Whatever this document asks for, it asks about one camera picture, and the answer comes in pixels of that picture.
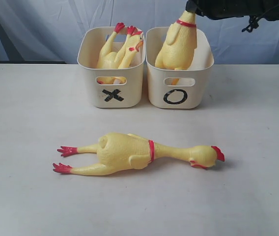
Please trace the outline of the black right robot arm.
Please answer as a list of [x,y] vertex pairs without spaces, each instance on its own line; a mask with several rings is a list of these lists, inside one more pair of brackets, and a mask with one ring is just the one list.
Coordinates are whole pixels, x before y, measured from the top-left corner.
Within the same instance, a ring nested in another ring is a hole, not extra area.
[[212,20],[244,16],[279,20],[279,0],[189,0],[185,10]]

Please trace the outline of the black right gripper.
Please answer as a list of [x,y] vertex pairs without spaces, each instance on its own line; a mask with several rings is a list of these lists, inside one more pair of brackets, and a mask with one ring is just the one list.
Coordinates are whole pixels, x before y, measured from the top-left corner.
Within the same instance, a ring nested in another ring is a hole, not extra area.
[[211,20],[250,15],[246,0],[188,0],[185,10]]

